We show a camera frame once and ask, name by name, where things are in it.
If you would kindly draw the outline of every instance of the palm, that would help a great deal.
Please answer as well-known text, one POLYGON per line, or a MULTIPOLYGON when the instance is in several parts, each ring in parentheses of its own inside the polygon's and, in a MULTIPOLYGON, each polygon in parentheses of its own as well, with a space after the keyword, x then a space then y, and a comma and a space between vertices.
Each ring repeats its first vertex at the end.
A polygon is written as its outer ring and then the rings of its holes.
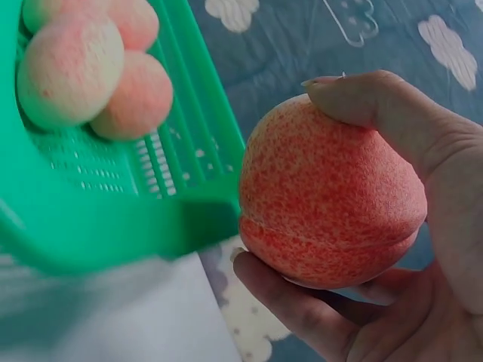
POLYGON ((393 304, 359 321, 363 326, 340 356, 347 362, 482 360, 479 322, 458 302, 439 265, 411 279, 393 304))

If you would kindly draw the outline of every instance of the hand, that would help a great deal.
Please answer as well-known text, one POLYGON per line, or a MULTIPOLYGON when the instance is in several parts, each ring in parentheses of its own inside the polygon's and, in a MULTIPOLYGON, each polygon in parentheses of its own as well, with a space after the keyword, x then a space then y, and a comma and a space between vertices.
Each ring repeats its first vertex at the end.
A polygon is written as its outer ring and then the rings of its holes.
POLYGON ((306 87, 324 113, 377 129, 414 166, 436 259, 356 288, 385 305, 298 287, 248 252, 235 257, 235 273, 330 362, 482 361, 483 128, 389 72, 318 78, 306 87))

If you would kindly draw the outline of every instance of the red speckles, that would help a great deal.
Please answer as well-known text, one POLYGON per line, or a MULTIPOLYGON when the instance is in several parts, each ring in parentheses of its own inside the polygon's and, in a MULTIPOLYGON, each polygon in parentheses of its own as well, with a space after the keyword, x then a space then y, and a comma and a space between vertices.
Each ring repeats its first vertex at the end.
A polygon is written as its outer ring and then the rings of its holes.
POLYGON ((376 131, 332 121, 307 95, 257 125, 240 201, 247 246, 284 275, 322 286, 352 284, 391 266, 426 215, 412 166, 376 131))

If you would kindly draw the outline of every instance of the finger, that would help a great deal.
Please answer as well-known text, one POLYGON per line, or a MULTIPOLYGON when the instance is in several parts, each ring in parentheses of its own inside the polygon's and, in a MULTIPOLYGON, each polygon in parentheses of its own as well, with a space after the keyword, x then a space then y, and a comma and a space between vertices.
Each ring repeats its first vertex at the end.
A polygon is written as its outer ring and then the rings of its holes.
POLYGON ((237 255, 240 281, 289 330, 328 360, 344 360, 359 328, 322 301, 305 294, 251 253, 237 255))
POLYGON ((363 327, 375 321, 384 309, 381 305, 372 303, 356 302, 353 299, 341 296, 329 290, 314 290, 303 288, 303 292, 319 299, 329 305, 333 310, 342 315, 345 319, 363 327))
POLYGON ((439 106, 390 72, 329 81, 316 78, 306 89, 314 104, 332 118, 376 128, 423 181, 475 134, 483 134, 481 126, 439 106))
POLYGON ((410 269, 391 268, 353 289, 369 300, 391 304, 406 290, 418 273, 410 269))

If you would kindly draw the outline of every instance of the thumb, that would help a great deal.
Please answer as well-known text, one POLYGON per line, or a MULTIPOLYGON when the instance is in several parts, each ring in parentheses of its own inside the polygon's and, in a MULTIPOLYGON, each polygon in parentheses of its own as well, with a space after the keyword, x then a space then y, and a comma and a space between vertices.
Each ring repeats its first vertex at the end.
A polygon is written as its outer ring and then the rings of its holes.
POLYGON ((378 130, 422 181, 482 133, 481 126, 441 107, 391 72, 316 78, 304 85, 311 101, 328 116, 378 130))

